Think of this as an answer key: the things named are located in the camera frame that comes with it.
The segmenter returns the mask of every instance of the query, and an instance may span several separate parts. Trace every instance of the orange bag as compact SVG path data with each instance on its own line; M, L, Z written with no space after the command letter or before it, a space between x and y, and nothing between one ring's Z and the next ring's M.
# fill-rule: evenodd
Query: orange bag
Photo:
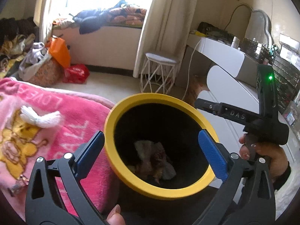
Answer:
M64 68L70 67L71 56L64 39L52 37L47 46L49 46L51 56L54 57L60 65Z

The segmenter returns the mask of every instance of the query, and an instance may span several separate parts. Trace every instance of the black sleeve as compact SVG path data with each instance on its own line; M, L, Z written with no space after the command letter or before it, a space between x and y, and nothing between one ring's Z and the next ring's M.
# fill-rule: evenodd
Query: black sleeve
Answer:
M290 167L290 163L289 163L285 172L281 176L279 176L276 179L276 181L273 183L274 190L279 190L285 184L285 182L289 178L290 174L291 174L291 167Z

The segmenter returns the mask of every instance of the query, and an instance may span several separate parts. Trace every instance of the cartoon bear print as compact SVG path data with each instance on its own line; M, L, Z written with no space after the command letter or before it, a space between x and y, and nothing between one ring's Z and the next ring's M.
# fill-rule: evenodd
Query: cartoon bear print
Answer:
M0 142L0 161L6 164L9 173L15 179L23 174L27 158L35 155L39 147L48 144L48 140L43 140L38 145L32 143L41 128L24 122L20 113L20 110L15 111L12 127L3 129Z

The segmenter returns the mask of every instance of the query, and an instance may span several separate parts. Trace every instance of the pink blanket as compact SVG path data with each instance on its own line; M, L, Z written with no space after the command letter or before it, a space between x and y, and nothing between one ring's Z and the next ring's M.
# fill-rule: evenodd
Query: pink blanket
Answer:
M30 125L20 118L23 105L31 106L40 116L60 111L63 120L59 126L49 129ZM12 79L0 80L0 186L23 219L26 189L15 198L9 195L7 189L16 183L20 175L30 177L37 157L44 156L46 160L61 158L64 153L74 152L80 144L89 141L97 130L103 131L112 106L112 102L102 97L71 91L60 94ZM114 193L117 183L104 151L88 177L81 181L87 195L101 212L110 209L116 202L117 197L111 193ZM68 211L76 214L60 179L58 186Z

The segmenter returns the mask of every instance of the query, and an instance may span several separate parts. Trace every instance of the yellow rim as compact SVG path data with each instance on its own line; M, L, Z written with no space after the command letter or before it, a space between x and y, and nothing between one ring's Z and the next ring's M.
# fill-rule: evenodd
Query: yellow rim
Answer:
M207 129L216 142L219 141L217 134L211 126L211 124L198 110L196 110L189 104L171 96L162 94L136 94L125 98L124 100L120 101L117 105L115 105L114 108L110 111L105 122L105 150L112 169L118 175L118 177L129 187L143 195L152 198L164 200L177 199L190 196L201 191L202 189L207 187L215 178L215 175L210 166L208 166L204 175L196 183L182 189L170 190L152 186L146 183L145 181L139 179L126 167L126 165L121 160L114 141L114 131L116 124L120 117L129 109L147 103L165 104L183 111L184 113L192 117L201 126L201 128Z

